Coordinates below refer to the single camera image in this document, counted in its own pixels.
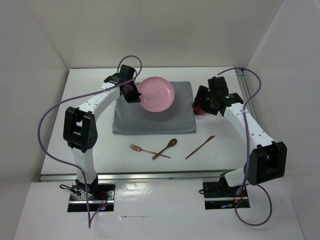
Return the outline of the pink plate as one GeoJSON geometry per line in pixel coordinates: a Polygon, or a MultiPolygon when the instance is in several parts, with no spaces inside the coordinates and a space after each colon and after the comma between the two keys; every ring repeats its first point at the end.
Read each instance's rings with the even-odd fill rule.
{"type": "Polygon", "coordinates": [[[163,77],[148,77],[138,84],[137,89],[141,94],[140,105],[152,113],[167,110],[175,99],[175,90],[172,84],[163,77]]]}

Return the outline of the grey cloth placemat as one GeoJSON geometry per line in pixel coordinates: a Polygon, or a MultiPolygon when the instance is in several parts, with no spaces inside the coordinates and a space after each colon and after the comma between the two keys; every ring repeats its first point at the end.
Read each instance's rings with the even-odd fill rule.
{"type": "Polygon", "coordinates": [[[115,135],[184,135],[196,133],[192,109],[193,92],[189,81],[173,81],[172,105],[162,112],[150,112],[139,103],[116,100],[112,133],[115,135]]]}

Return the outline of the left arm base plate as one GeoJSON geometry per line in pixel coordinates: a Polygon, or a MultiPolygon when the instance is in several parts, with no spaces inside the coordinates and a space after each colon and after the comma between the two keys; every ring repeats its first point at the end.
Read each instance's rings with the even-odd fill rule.
{"type": "MultiPolygon", "coordinates": [[[[91,213],[99,208],[101,212],[114,211],[115,184],[102,184],[98,186],[98,191],[94,195],[88,194],[88,204],[91,213]]],[[[67,212],[81,213],[87,212],[86,193],[83,189],[77,188],[73,182],[70,190],[67,212]]]]}

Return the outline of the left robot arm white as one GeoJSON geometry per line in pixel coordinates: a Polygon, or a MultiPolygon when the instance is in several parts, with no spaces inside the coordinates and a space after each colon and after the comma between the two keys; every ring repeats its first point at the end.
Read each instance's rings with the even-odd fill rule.
{"type": "Polygon", "coordinates": [[[63,139],[71,148],[75,165],[81,169],[76,171],[76,186],[88,200],[99,193],[98,175],[94,168],[93,147],[98,140],[97,119],[103,111],[119,97],[123,96],[127,103],[140,102],[140,93],[133,81],[118,86],[135,75],[136,70],[122,65],[119,72],[108,76],[100,88],[101,93],[94,94],[78,107],[68,107],[64,115],[63,139]]]}

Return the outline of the red mug black handle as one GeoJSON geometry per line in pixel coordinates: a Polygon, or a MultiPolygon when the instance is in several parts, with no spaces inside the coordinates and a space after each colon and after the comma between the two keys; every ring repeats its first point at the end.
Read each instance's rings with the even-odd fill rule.
{"type": "Polygon", "coordinates": [[[201,102],[202,102],[202,98],[200,97],[199,100],[198,100],[198,103],[197,103],[196,107],[193,108],[193,113],[194,113],[196,116],[203,116],[203,115],[206,114],[206,112],[200,108],[201,102]]]}

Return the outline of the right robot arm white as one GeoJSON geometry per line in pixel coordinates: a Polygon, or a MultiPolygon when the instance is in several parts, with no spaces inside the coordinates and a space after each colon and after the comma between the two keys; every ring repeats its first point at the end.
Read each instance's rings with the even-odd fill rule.
{"type": "Polygon", "coordinates": [[[213,77],[208,86],[199,86],[194,102],[194,112],[221,114],[237,130],[246,144],[245,165],[226,172],[219,178],[218,190],[230,196],[246,185],[258,185],[281,178],[285,174],[287,146],[276,142],[248,112],[243,99],[230,93],[224,77],[213,77]]]}

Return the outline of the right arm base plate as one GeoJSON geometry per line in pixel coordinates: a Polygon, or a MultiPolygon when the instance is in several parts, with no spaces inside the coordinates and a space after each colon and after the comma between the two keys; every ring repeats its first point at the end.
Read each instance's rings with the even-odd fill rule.
{"type": "Polygon", "coordinates": [[[238,208],[250,208],[250,201],[246,188],[237,195],[238,186],[222,187],[219,182],[203,182],[202,189],[198,192],[204,197],[206,210],[224,210],[238,208]]]}

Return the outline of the brown wooden spoon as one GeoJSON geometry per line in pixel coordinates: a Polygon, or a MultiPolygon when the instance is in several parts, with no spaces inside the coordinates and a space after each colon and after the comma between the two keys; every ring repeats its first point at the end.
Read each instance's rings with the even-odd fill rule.
{"type": "Polygon", "coordinates": [[[178,140],[176,138],[171,139],[164,149],[162,149],[160,152],[158,152],[155,156],[152,157],[152,160],[155,160],[156,158],[158,158],[165,150],[171,147],[174,147],[177,144],[177,142],[178,140]]]}

